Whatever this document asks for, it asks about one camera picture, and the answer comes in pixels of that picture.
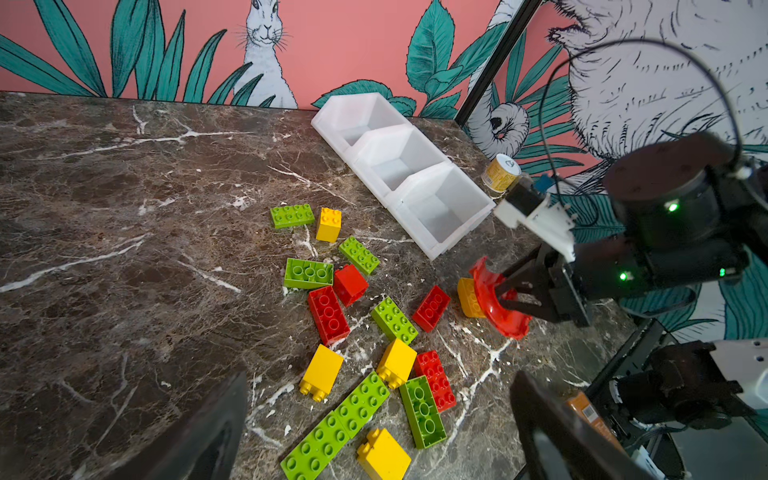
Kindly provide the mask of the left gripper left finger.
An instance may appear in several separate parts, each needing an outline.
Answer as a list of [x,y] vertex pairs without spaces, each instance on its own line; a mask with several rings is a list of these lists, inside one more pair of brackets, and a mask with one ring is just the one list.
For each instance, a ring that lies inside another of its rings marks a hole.
[[239,372],[218,384],[111,479],[228,479],[247,414],[247,379]]

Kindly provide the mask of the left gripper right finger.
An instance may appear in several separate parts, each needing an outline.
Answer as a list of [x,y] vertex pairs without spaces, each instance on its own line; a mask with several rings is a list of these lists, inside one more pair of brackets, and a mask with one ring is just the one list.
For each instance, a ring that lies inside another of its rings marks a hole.
[[511,406],[531,479],[648,479],[650,475],[524,371]]

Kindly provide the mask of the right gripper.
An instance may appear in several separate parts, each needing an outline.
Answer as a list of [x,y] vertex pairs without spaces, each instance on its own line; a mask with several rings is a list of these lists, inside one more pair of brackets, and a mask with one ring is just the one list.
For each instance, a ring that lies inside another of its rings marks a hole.
[[551,323],[592,324],[588,300],[577,288],[572,269],[549,245],[539,244],[501,275],[504,281],[497,293],[517,292],[517,300],[503,301],[504,307]]

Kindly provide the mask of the red arch lego piece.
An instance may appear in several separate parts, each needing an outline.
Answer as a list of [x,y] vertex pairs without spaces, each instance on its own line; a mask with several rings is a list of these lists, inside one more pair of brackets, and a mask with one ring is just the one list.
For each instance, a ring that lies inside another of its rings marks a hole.
[[532,316],[502,305],[503,301],[516,301],[517,292],[514,289],[502,294],[496,292],[496,288],[502,285],[504,277],[500,273],[492,272],[487,267],[487,261],[487,256],[482,257],[470,268],[480,309],[500,334],[506,338],[521,340],[529,332]]

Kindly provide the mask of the white three-compartment bin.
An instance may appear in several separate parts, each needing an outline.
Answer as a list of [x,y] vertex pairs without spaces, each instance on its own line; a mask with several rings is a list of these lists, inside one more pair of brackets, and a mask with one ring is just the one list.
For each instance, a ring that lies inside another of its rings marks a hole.
[[333,96],[311,124],[430,260],[495,206],[379,93]]

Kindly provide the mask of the yellow lego brick front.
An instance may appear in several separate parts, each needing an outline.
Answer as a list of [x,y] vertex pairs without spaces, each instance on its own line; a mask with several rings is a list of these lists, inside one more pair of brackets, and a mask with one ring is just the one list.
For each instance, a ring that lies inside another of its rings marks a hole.
[[410,456],[386,429],[375,429],[357,450],[357,460],[370,479],[402,480]]

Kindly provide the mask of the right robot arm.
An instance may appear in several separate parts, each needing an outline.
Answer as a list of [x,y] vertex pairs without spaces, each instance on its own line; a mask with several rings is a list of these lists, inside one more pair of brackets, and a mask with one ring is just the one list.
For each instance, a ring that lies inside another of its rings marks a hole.
[[637,422],[719,429],[767,406],[767,168],[739,147],[697,133],[638,149],[614,163],[604,186],[621,234],[539,245],[478,292],[492,318],[524,332],[524,317],[587,325],[587,306],[718,282],[726,337],[668,346],[646,373],[619,379]]

